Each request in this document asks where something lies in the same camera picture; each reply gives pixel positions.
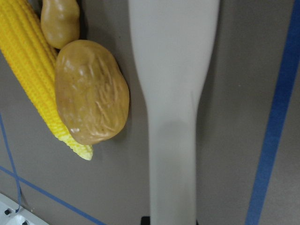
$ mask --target potato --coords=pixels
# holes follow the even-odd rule
[[[41,27],[47,42],[61,49],[78,40],[80,9],[76,0],[43,0]]]
[[[58,113],[73,138],[95,144],[118,134],[129,108],[129,91],[113,55],[77,40],[59,53],[55,71]]]

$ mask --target blue tape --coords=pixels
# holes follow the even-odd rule
[[[3,172],[7,173],[8,175],[10,175],[10,176],[12,176],[12,177],[18,179],[20,182],[26,184],[27,186],[31,187],[32,189],[38,191],[39,193],[41,193],[41,194],[47,196],[48,198],[50,198],[50,199],[56,201],[57,203],[59,203],[59,204],[65,206],[66,208],[72,210],[73,212],[77,213],[78,215],[80,215],[80,216],[86,218],[87,220],[89,220],[89,221],[91,221],[91,222],[93,222],[93,223],[95,223],[95,224],[97,224],[97,225],[106,225],[106,224],[104,224],[103,222],[97,220],[96,218],[94,218],[94,217],[88,215],[87,213],[81,211],[80,209],[74,207],[73,205],[70,205],[69,203],[67,203],[67,202],[65,202],[65,201],[63,201],[63,200],[61,200],[61,199],[59,199],[58,197],[56,197],[56,196],[50,194],[49,192],[47,192],[47,191],[41,189],[40,187],[38,187],[38,186],[36,186],[36,185],[30,183],[29,181],[25,180],[24,178],[19,177],[19,176],[16,175],[15,173],[10,172],[8,169],[4,168],[3,166],[0,166],[0,170],[2,170]]]
[[[245,225],[258,225],[300,60],[300,0],[295,0]]]
[[[67,207],[68,209],[72,210],[73,212],[77,213],[78,215],[88,219],[89,221],[91,221],[91,222],[93,222],[97,225],[105,225],[104,223],[97,220],[96,218],[88,215],[87,213],[85,213],[85,212],[79,210],[78,208],[70,205],[69,203],[59,199],[58,197],[50,194],[49,192],[46,192],[45,190],[43,190],[40,187],[30,183],[29,181],[23,179],[22,177],[19,177],[18,174],[17,174],[17,171],[15,169],[15,164],[14,164],[14,160],[13,160],[11,151],[9,149],[8,139],[7,139],[7,136],[6,136],[5,127],[4,127],[4,124],[3,124],[2,117],[1,117],[1,113],[0,113],[0,125],[1,125],[1,130],[2,130],[2,135],[3,135],[4,142],[5,142],[5,146],[6,146],[6,149],[7,149],[7,153],[8,153],[8,156],[9,156],[9,160],[10,160],[10,163],[11,163],[11,166],[12,166],[14,172],[10,172],[8,169],[4,168],[3,166],[0,166],[0,170],[2,170],[3,172],[5,172],[8,175],[15,178],[15,181],[16,181],[16,184],[17,184],[17,189],[18,189],[18,204],[19,204],[19,208],[15,212],[18,212],[19,209],[20,209],[20,206],[21,206],[21,186],[20,186],[20,182],[22,182],[22,183],[28,185],[29,187],[31,187],[32,189],[35,189],[36,191],[38,191],[38,192],[42,193],[43,195],[47,196],[48,198],[51,198],[52,200],[56,201],[57,203]]]
[[[4,123],[3,123],[3,120],[2,120],[1,113],[0,113],[0,126],[1,126],[1,131],[2,131],[2,135],[3,135],[5,147],[6,147],[6,150],[7,150],[7,153],[8,153],[8,157],[9,157],[9,160],[10,160],[10,164],[11,164],[11,167],[12,167],[12,169],[14,171],[14,174],[15,174],[15,183],[17,185],[18,204],[19,204],[19,207],[15,210],[15,212],[18,212],[19,209],[20,209],[21,203],[22,203],[22,200],[21,200],[21,195],[22,195],[21,194],[21,186],[20,186],[20,182],[19,182],[19,179],[18,179],[17,170],[15,169],[15,164],[14,164],[13,156],[11,154],[11,151],[10,151],[10,148],[9,148],[9,145],[8,145],[8,138],[6,136],[5,127],[4,127]]]

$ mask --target brown potato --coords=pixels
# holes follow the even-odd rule
[[[96,42],[77,40],[60,51],[55,94],[61,120],[81,144],[109,139],[126,123],[128,86],[113,55]]]
[[[41,27],[47,42],[61,49],[79,38],[80,9],[76,0],[43,0]]]

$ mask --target plastic vegetable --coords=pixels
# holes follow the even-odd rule
[[[59,115],[79,143],[95,144],[123,129],[128,87],[113,55],[98,43],[77,40],[61,49],[55,91]]]
[[[31,5],[27,0],[0,0],[0,24],[0,49],[51,132],[80,157],[91,160],[92,147],[77,143],[58,115],[54,90],[57,53],[47,44]]]
[[[47,42],[58,49],[79,38],[80,9],[76,0],[43,0],[42,31]]]

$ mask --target white object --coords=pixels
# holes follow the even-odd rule
[[[129,0],[147,105],[152,225],[195,225],[195,125],[219,0]]]
[[[21,225],[25,221],[28,225],[49,225],[22,207],[18,213],[15,213],[15,209],[17,208],[17,203],[5,195],[0,194],[0,225]],[[7,209],[9,209],[11,213],[5,215],[4,211]]]

